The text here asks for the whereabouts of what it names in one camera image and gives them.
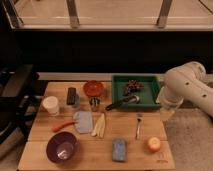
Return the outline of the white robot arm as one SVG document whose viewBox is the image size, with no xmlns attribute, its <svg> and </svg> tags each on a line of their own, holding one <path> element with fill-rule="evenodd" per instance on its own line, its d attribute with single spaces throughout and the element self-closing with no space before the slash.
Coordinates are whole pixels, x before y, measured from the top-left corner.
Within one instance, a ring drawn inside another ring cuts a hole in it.
<svg viewBox="0 0 213 171">
<path fill-rule="evenodd" d="M 165 109 L 175 109 L 186 99 L 213 117 L 213 88 L 203 82 L 205 76 L 205 67 L 196 61 L 169 69 L 164 74 L 159 103 Z"/>
</svg>

